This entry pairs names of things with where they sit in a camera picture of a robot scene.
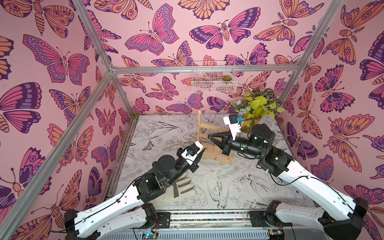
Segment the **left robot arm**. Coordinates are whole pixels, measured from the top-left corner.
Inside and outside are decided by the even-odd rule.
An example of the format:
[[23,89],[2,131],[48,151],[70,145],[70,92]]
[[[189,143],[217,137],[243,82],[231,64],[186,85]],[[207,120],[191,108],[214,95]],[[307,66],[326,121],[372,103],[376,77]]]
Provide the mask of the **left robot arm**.
[[190,146],[179,149],[177,159],[164,155],[121,193],[90,209],[69,211],[65,214],[65,238],[101,240],[125,229],[156,225],[158,214],[151,201],[173,188],[187,171],[196,171],[204,151]]

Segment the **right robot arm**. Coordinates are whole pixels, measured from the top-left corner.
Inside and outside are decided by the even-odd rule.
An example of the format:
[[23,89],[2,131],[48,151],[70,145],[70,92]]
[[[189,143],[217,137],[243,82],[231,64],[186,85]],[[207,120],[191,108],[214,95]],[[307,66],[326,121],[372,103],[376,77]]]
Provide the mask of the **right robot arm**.
[[227,132],[209,134],[209,140],[222,154],[236,152],[258,160],[258,166],[280,179],[282,187],[291,185],[310,197],[318,207],[304,208],[272,201],[264,212],[270,226],[299,224],[318,229],[332,240],[356,240],[360,235],[369,204],[361,197],[351,198],[314,176],[291,155],[273,146],[275,133],[267,125],[255,125],[247,138],[239,137],[235,125]]

